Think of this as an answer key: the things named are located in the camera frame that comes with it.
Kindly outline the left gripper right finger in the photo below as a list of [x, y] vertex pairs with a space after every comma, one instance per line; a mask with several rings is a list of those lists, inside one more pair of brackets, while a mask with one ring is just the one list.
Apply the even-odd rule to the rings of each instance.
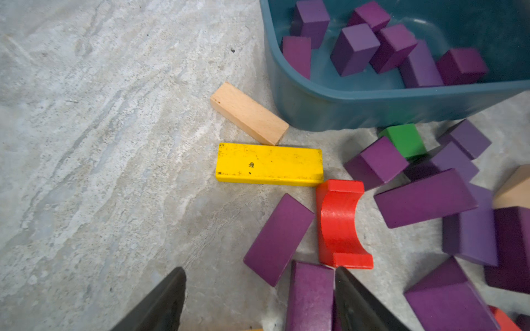
[[409, 330], [345, 267], [335, 269], [335, 311], [341, 330]]

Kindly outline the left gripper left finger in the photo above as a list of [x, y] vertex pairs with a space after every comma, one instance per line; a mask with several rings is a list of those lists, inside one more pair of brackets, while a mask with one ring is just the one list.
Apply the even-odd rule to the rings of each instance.
[[178, 330], [185, 297], [186, 273], [176, 267], [111, 330]]

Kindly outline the purple triangle brick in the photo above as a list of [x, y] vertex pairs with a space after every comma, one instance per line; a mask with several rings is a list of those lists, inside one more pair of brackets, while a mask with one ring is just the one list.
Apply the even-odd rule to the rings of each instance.
[[499, 330], [491, 310], [451, 257], [404, 292], [425, 330]]

